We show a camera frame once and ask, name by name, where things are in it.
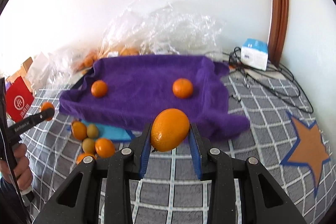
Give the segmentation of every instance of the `orange star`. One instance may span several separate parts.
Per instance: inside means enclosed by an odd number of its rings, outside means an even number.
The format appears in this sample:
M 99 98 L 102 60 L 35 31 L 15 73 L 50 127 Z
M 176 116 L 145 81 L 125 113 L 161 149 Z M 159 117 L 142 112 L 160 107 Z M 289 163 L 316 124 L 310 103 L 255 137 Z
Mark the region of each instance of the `orange star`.
M 308 166 L 313 174 L 316 196 L 323 165 L 330 160 L 330 156 L 326 152 L 316 121 L 308 126 L 289 112 L 287 114 L 295 129 L 297 140 L 280 164 Z

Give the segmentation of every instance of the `kiwi fruit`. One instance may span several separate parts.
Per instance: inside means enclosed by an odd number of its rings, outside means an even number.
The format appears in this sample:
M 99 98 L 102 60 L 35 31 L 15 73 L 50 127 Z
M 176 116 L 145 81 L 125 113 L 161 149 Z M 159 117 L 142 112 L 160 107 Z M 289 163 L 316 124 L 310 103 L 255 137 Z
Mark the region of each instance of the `kiwi fruit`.
M 99 136 L 98 128 L 94 123 L 91 123 L 86 128 L 86 134 L 89 138 L 97 139 Z
M 90 138 L 86 138 L 83 140 L 82 148 L 85 153 L 90 153 L 90 154 L 96 153 L 95 141 Z

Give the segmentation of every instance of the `red bag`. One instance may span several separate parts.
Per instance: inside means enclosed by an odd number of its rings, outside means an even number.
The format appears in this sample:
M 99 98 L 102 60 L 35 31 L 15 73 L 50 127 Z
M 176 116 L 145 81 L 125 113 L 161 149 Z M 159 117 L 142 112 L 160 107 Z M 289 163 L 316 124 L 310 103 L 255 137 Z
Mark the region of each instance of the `red bag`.
M 34 101 L 22 77 L 16 78 L 6 93 L 6 108 L 14 122 L 19 122 L 26 115 Z

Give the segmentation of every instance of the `person's hand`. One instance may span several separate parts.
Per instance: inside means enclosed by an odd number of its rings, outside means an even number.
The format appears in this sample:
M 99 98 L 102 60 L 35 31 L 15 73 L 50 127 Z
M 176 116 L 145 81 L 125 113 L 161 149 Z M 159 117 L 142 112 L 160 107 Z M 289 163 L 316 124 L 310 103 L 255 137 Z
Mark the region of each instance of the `person's hand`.
M 26 157 L 27 146 L 25 144 L 20 144 L 14 151 L 15 158 L 18 159 L 17 166 L 14 169 L 15 177 L 19 177 L 17 179 L 17 184 L 20 190 L 26 190 L 33 181 L 33 174 L 29 168 L 29 159 Z M 8 182 L 11 181 L 11 172 L 9 171 L 9 167 L 7 162 L 4 160 L 0 160 L 0 172 L 3 178 Z

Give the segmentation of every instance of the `plastic bag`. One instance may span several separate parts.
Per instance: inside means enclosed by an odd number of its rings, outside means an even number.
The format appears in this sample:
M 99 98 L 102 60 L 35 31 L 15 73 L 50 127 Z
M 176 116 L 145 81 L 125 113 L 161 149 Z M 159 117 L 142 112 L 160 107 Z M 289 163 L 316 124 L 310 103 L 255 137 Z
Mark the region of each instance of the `plastic bag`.
M 181 5 L 168 5 L 142 15 L 128 7 L 104 32 L 98 58 L 120 55 L 206 55 L 222 61 L 218 40 L 225 23 L 193 13 Z
M 49 59 L 43 52 L 40 52 L 32 62 L 25 77 L 30 82 L 34 95 L 38 89 L 46 86 L 49 74 Z
M 90 47 L 68 48 L 49 54 L 49 75 L 44 98 L 54 97 L 60 90 L 67 89 L 77 82 L 82 74 L 75 77 L 76 73 L 89 69 L 95 60 L 97 60 L 96 50 Z

